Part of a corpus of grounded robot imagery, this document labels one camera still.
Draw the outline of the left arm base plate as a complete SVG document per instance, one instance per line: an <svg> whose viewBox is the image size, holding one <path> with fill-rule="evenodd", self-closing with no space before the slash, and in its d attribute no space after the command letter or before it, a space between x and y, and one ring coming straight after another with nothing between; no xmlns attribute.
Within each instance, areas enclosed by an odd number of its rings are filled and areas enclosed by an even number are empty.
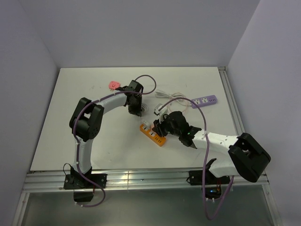
<svg viewBox="0 0 301 226"><path fill-rule="evenodd" d="M107 174L91 174L88 175L87 178L94 183L98 184L101 188L106 187L107 182ZM91 182L85 180L81 175L71 175L68 174L65 177L65 182L63 185L65 190L72 190L72 189L92 189L95 188L95 185Z"/></svg>

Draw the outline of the pink charger block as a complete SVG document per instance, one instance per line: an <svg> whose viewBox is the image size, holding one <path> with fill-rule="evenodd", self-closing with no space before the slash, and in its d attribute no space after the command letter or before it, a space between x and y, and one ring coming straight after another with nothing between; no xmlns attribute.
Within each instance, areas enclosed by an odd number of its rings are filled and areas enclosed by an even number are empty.
<svg viewBox="0 0 301 226"><path fill-rule="evenodd" d="M153 132L156 132L156 131L157 131L155 126L152 126L151 130L152 130Z"/></svg>

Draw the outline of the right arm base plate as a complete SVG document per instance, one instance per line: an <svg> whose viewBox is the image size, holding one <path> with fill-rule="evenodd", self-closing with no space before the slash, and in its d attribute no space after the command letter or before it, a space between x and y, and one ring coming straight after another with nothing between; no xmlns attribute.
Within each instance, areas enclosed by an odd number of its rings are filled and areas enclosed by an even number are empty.
<svg viewBox="0 0 301 226"><path fill-rule="evenodd" d="M203 184L203 171L191 170L186 182L191 186L200 186ZM230 177L223 176L220 178L215 177L210 171L205 172L205 185L225 185L230 182Z"/></svg>

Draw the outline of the aluminium mounting rail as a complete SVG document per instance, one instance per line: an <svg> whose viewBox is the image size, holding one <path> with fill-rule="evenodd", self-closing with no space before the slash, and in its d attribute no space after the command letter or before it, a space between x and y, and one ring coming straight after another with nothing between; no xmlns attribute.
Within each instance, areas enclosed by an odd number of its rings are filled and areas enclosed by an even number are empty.
<svg viewBox="0 0 301 226"><path fill-rule="evenodd" d="M93 174L106 174L105 191L191 188L186 181L189 171L201 168L165 169L113 169L94 170ZM34 171L25 177L22 193L91 192L98 188L64 189L62 170Z"/></svg>

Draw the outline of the orange power strip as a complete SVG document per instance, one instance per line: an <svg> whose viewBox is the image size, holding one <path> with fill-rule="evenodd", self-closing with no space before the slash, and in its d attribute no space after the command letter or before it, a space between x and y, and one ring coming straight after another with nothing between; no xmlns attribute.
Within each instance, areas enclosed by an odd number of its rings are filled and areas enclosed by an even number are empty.
<svg viewBox="0 0 301 226"><path fill-rule="evenodd" d="M143 124L140 125L140 131L144 135L146 135L151 141L153 141L155 144L157 144L160 147L162 147L165 144L165 142L166 142L166 138L165 137L160 137L157 133L155 133L151 129L148 129Z"/></svg>

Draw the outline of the pink plug adapter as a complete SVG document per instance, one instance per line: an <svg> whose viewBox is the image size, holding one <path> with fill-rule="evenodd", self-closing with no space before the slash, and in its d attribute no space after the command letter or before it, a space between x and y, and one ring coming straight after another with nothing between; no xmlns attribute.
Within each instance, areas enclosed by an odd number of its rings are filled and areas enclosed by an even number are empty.
<svg viewBox="0 0 301 226"><path fill-rule="evenodd" d="M117 88L119 88L121 86L121 84L117 81L111 81L108 85L108 88L110 90L116 90Z"/></svg>

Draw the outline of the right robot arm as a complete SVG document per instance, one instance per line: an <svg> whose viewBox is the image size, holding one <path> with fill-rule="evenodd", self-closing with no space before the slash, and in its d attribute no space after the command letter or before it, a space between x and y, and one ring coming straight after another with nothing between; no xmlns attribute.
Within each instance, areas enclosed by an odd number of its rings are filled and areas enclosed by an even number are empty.
<svg viewBox="0 0 301 226"><path fill-rule="evenodd" d="M207 132L188 124L180 111L165 113L155 110L154 114L158 119L154 121L152 130L160 137L173 135L186 147L214 151L230 157L228 160L211 159L206 162L204 180L210 184L221 177L235 175L255 183L271 161L271 156L248 133L228 136Z"/></svg>

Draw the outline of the purple power strip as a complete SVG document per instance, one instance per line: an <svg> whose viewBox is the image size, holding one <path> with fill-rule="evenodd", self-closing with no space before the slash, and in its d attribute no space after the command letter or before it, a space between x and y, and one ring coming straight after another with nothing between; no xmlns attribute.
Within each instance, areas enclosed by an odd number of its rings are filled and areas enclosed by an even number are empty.
<svg viewBox="0 0 301 226"><path fill-rule="evenodd" d="M198 107L204 107L209 105L214 105L217 103L217 97L215 95L209 95L205 97L199 97L192 99L192 101L198 106Z"/></svg>

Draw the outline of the white plug adapter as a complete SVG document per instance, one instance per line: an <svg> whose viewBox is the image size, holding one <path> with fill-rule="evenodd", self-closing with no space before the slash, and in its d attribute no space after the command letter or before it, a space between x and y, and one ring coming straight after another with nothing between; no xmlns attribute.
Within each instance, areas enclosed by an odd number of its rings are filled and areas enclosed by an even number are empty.
<svg viewBox="0 0 301 226"><path fill-rule="evenodd" d="M148 121L142 120L141 123L142 123L144 129L150 129L151 128L151 124Z"/></svg>

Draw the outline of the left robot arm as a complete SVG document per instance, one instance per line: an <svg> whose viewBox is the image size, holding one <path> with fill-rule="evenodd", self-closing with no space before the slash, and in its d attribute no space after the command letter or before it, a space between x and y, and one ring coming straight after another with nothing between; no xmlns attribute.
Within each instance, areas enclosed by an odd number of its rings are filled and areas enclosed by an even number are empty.
<svg viewBox="0 0 301 226"><path fill-rule="evenodd" d="M100 100L91 101L85 97L79 100L69 122L76 140L76 154L71 175L79 187L86 188L92 182L92 143L100 131L103 115L117 107L127 106L130 114L141 116L142 93L143 86L132 80L128 86L118 88L113 94Z"/></svg>

